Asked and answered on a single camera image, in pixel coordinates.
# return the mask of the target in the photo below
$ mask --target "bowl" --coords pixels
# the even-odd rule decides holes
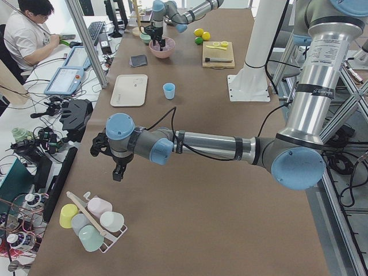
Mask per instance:
[[[142,41],[144,42],[144,43],[146,43],[146,44],[149,44],[150,43],[150,41],[151,41],[151,36],[149,36],[148,34],[146,34],[146,33],[140,33],[139,34],[139,37],[140,37],[140,39],[142,39]]]
[[[153,41],[149,42],[149,49],[152,54],[159,59],[168,58],[175,51],[175,41],[169,37],[163,37],[166,40],[166,46],[162,48],[160,51],[160,45],[156,42],[156,45],[153,45]]]

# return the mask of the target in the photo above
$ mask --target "person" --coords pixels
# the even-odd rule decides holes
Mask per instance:
[[[6,23],[4,42],[19,68],[28,71],[51,54],[60,38],[44,31],[54,11],[49,0],[18,0],[18,4],[20,12],[12,12]]]

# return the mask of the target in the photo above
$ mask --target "person's arm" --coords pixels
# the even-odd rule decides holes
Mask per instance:
[[[59,36],[56,34],[53,34],[50,37],[49,44],[47,44],[46,46],[43,46],[40,49],[35,50],[30,55],[25,56],[24,60],[26,60],[30,66],[36,65],[37,63],[44,60],[51,54],[51,52],[59,45],[59,40],[60,40]]]

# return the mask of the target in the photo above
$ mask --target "keyboard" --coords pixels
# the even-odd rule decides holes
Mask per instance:
[[[103,21],[96,21],[92,22],[88,27],[88,32],[90,33],[93,45],[95,46],[98,44],[98,35],[101,33],[104,24],[105,23]]]

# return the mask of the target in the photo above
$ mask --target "wooden cutting board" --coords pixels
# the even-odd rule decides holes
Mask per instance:
[[[204,41],[202,50],[203,68],[235,68],[232,43],[229,42],[227,50],[210,49],[206,45],[213,46],[214,41]],[[232,59],[232,62],[205,62],[205,58]]]

